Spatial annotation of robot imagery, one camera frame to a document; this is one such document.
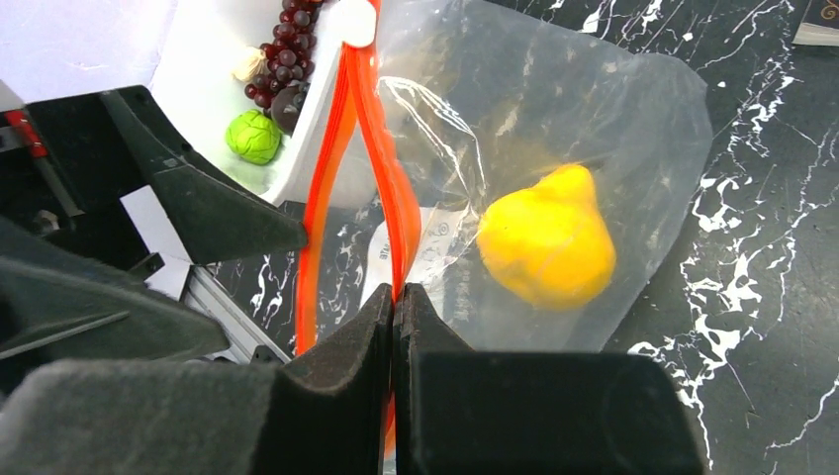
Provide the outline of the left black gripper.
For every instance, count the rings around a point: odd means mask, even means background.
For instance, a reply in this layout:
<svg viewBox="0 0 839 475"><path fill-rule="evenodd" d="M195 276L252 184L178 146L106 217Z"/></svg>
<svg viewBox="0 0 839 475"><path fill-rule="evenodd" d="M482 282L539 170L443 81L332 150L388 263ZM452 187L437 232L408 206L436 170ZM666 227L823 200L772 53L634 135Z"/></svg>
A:
<svg viewBox="0 0 839 475"><path fill-rule="evenodd" d="M4 394L62 359L187 361L226 350L217 321L151 289L185 288L190 260L308 242L301 222L191 146L147 89L99 98L27 104L1 88Z"/></svg>

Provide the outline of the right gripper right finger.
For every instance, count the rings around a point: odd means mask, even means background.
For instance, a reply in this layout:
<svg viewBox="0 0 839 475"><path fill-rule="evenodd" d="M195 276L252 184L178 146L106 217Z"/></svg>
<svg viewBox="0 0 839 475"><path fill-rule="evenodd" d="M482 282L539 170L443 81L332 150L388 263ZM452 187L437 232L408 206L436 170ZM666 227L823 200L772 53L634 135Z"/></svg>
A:
<svg viewBox="0 0 839 475"><path fill-rule="evenodd" d="M670 377L645 356L481 351L406 286L393 334L401 474L700 474Z"/></svg>

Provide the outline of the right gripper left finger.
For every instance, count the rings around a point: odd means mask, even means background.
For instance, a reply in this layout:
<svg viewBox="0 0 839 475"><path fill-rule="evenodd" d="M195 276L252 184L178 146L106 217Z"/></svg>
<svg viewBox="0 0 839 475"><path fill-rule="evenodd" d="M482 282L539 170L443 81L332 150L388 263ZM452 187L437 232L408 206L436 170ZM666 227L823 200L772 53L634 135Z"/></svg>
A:
<svg viewBox="0 0 839 475"><path fill-rule="evenodd" d="M5 474L379 474L392 290L287 364L64 360L1 416Z"/></svg>

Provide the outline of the yellow pear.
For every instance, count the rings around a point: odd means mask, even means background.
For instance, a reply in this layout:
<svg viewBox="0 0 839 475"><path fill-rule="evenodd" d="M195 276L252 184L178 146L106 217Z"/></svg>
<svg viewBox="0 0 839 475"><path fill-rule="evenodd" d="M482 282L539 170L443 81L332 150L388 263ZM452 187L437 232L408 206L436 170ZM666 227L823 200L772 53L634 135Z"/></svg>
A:
<svg viewBox="0 0 839 475"><path fill-rule="evenodd" d="M590 303L616 267L593 174L578 163L493 202L480 219L476 244L502 287L556 312Z"/></svg>

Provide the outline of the clear zip top bag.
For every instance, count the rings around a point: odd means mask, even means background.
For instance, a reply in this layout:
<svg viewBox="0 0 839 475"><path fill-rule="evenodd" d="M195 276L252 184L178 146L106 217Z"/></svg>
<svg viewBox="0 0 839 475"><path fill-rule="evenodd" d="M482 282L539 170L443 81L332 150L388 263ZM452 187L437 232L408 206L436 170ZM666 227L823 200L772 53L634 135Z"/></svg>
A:
<svg viewBox="0 0 839 475"><path fill-rule="evenodd" d="M707 160L706 83L685 62L487 1L338 1L345 24L304 224L297 349L318 339L320 259L338 172L369 162L386 240L375 283L418 283L479 349L598 351L672 247ZM487 208L563 164L593 174L616 250L587 305L502 287L476 236Z"/></svg>

